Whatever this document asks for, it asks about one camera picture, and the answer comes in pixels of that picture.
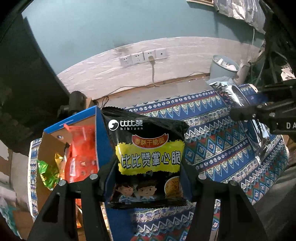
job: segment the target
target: blue wall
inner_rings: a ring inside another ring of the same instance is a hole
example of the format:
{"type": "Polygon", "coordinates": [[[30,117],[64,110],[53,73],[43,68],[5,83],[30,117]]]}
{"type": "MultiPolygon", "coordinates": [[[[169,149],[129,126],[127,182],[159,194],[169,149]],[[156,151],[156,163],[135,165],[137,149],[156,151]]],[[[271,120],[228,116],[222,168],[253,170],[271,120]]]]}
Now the blue wall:
{"type": "MultiPolygon", "coordinates": [[[[163,37],[252,43],[247,23],[186,0],[34,0],[23,12],[56,74],[101,52],[163,37]]],[[[254,45],[263,35],[256,32],[254,45]]]]}

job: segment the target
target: bowl of noodles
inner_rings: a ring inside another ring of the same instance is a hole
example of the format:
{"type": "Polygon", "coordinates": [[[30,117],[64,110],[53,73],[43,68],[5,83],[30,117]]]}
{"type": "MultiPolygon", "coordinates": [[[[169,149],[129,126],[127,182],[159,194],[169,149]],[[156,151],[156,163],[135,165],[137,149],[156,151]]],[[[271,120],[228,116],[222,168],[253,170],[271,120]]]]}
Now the bowl of noodles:
{"type": "Polygon", "coordinates": [[[179,198],[182,197],[182,188],[180,186],[180,177],[172,177],[165,183],[165,197],[166,198],[179,198]]]}

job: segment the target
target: metal screw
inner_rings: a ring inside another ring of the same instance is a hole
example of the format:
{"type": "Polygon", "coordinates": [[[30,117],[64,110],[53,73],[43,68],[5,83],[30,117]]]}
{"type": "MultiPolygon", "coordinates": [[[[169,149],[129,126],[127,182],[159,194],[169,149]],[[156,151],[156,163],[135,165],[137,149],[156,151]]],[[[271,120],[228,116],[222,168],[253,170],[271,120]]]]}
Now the metal screw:
{"type": "Polygon", "coordinates": [[[63,186],[63,185],[65,185],[65,184],[66,184],[66,181],[65,181],[65,180],[60,180],[60,181],[59,181],[59,185],[60,185],[60,186],[63,186]]]}
{"type": "Polygon", "coordinates": [[[206,176],[205,174],[199,174],[199,175],[198,175],[198,178],[199,178],[200,180],[204,180],[204,179],[207,178],[207,176],[206,176]]]}
{"type": "Polygon", "coordinates": [[[89,176],[90,179],[95,180],[98,178],[98,174],[94,173],[89,176]]]}
{"type": "Polygon", "coordinates": [[[238,184],[237,181],[235,180],[230,180],[229,183],[233,186],[236,186],[238,184]]]}

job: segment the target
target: blue trash can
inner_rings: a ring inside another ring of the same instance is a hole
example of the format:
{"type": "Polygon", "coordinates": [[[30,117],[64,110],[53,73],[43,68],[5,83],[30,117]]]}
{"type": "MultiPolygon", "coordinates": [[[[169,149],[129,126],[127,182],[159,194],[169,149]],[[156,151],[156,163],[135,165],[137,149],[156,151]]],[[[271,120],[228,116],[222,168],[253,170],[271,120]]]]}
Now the blue trash can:
{"type": "Polygon", "coordinates": [[[238,70],[239,70],[239,66],[233,60],[223,55],[214,55],[212,64],[210,67],[210,79],[215,79],[223,76],[227,76],[234,79],[237,75],[238,70]],[[227,64],[234,65],[236,70],[230,70],[225,66],[222,66],[221,64],[219,64],[218,61],[220,59],[223,59],[223,62],[226,62],[227,64]]]}

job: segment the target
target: trash can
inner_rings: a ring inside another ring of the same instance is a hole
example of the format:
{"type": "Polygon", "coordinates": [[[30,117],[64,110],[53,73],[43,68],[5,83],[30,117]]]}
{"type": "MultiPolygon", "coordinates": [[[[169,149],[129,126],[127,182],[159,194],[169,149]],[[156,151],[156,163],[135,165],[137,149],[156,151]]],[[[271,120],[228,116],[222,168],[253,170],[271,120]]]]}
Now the trash can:
{"type": "Polygon", "coordinates": [[[239,66],[233,60],[223,55],[214,55],[210,68],[210,79],[223,76],[234,79],[238,70],[239,66]]]}

